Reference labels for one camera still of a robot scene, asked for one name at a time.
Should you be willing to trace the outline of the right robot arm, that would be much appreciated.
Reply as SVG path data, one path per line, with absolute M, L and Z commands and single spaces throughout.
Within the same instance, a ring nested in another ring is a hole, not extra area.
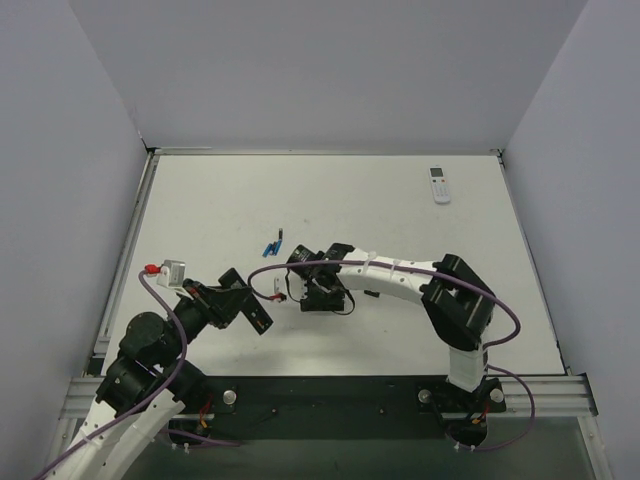
M 469 393 L 483 382 L 487 363 L 483 335 L 492 320 L 493 303 L 468 287 L 491 290 L 460 257 L 447 254 L 440 261 L 419 262 L 341 243 L 325 252 L 300 244 L 287 263 L 303 280 L 303 311 L 341 312 L 353 291 L 375 292 L 423 307 L 438 338 L 449 346 L 447 381 Z

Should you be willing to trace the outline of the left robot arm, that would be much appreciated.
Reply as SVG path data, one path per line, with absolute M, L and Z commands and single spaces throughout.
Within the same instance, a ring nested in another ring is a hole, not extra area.
M 188 361 L 188 346 L 206 327 L 223 330 L 238 315 L 258 334 L 268 331 L 272 318 L 235 269 L 225 272 L 218 285 L 206 286 L 187 278 L 180 262 L 148 265 L 139 280 L 161 301 L 150 278 L 176 293 L 178 303 L 160 303 L 165 317 L 143 312 L 129 322 L 84 425 L 41 478 L 119 479 L 175 415 L 195 411 L 196 426 L 181 436 L 206 443 L 215 408 L 229 410 L 235 403 L 233 387 L 212 386 Z

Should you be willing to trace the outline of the black remote control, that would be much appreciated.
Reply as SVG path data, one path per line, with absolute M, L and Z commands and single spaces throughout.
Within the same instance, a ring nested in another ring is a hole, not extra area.
M 242 313 L 259 335 L 265 334 L 273 325 L 271 316 L 254 297 L 244 302 Z

